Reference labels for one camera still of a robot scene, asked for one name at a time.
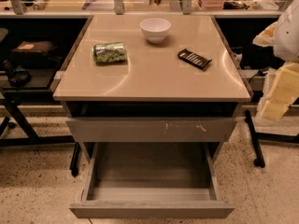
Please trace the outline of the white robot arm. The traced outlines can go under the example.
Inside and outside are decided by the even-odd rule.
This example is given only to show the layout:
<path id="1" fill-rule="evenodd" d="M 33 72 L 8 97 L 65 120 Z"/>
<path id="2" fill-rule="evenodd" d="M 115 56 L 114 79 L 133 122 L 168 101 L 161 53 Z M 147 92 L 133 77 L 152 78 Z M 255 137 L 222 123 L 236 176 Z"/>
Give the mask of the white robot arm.
<path id="1" fill-rule="evenodd" d="M 272 47 L 283 61 L 299 62 L 299 0 L 293 0 L 278 20 L 255 36 L 252 43 Z"/>

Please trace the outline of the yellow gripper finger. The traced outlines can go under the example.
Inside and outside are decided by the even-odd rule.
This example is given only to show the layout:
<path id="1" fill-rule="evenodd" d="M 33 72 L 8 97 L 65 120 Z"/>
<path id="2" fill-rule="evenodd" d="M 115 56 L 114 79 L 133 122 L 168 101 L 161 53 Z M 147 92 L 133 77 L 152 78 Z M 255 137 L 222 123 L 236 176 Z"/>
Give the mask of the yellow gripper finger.
<path id="1" fill-rule="evenodd" d="M 277 22 L 273 22 L 267 26 L 262 32 L 256 35 L 252 43 L 259 47 L 272 47 L 274 45 L 274 33 L 277 27 Z"/>

